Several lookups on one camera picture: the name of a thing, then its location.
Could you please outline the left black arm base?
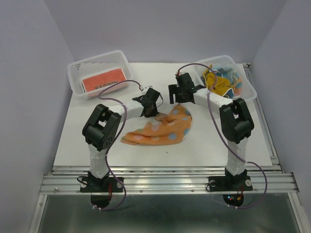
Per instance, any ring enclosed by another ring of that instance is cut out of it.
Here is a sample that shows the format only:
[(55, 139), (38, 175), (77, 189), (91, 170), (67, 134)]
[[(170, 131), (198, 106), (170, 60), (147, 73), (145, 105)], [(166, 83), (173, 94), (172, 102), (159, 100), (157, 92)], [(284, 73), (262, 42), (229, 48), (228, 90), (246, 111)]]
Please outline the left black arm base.
[(80, 183), (81, 193), (122, 193), (122, 185), (113, 177), (106, 177), (101, 182), (89, 182), (88, 177), (80, 176), (77, 178)]

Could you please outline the brown bear towel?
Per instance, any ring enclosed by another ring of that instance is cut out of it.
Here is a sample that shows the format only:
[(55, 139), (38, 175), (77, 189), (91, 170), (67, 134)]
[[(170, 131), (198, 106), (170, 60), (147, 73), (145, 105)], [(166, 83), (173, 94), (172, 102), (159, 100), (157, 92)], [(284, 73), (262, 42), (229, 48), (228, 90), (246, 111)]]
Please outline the brown bear towel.
[(88, 78), (83, 78), (81, 80), (81, 87), (83, 92), (87, 93), (125, 80), (126, 76), (123, 70), (121, 68), (117, 68), (90, 76)]

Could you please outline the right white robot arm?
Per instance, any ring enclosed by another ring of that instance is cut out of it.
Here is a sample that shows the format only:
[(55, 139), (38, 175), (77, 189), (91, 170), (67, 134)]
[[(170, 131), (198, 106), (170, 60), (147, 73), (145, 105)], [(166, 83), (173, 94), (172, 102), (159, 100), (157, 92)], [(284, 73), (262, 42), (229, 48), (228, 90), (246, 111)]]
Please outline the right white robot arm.
[(168, 86), (170, 103), (187, 103), (208, 108), (211, 115), (218, 114), (221, 128), (217, 130), (228, 149), (224, 176), (210, 176), (207, 191), (234, 192), (253, 189), (246, 169), (246, 144), (254, 129), (254, 122), (245, 100), (221, 97), (202, 85), (194, 85), (190, 74), (176, 76), (176, 84)]

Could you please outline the yellow blue hello towel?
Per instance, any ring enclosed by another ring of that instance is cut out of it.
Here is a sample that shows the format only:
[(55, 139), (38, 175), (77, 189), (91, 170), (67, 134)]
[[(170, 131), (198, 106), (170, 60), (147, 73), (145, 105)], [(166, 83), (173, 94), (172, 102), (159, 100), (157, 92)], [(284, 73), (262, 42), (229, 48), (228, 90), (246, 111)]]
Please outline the yellow blue hello towel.
[(216, 74), (215, 76), (212, 71), (206, 69), (203, 72), (201, 79), (206, 88), (211, 92), (225, 98), (232, 99), (234, 97), (234, 86), (231, 85), (227, 78), (223, 78), (219, 74)]

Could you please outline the orange plush towel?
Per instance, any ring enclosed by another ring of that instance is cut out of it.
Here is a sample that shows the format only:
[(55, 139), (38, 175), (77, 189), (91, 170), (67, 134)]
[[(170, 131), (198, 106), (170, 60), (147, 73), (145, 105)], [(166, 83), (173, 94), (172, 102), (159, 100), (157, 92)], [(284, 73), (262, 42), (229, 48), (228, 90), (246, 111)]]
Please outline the orange plush towel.
[(181, 143), (192, 127), (192, 115), (178, 104), (168, 114), (160, 113), (154, 122), (125, 134), (121, 142), (129, 145), (163, 146)]

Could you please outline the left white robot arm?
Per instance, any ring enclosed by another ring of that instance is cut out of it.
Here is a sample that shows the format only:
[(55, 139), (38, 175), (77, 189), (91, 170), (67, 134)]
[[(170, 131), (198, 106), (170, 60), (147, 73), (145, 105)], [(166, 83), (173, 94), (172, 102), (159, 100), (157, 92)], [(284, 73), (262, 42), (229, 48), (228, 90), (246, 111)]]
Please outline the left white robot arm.
[(127, 120), (137, 117), (155, 117), (158, 115), (156, 102), (162, 98), (160, 92), (148, 87), (142, 95), (127, 103), (109, 98), (118, 104), (105, 106), (98, 104), (83, 127), (82, 135), (89, 149), (90, 167), (87, 176), (79, 176), (82, 193), (107, 192), (111, 187), (111, 169), (107, 155), (121, 134)]

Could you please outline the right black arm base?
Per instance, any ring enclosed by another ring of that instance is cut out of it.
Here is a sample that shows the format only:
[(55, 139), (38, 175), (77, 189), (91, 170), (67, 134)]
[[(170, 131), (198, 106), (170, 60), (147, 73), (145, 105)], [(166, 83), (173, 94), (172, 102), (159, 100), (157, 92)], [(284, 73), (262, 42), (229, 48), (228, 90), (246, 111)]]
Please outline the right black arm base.
[(209, 192), (237, 192), (252, 191), (253, 186), (249, 176), (232, 179), (226, 176), (212, 176), (208, 178), (207, 190)]

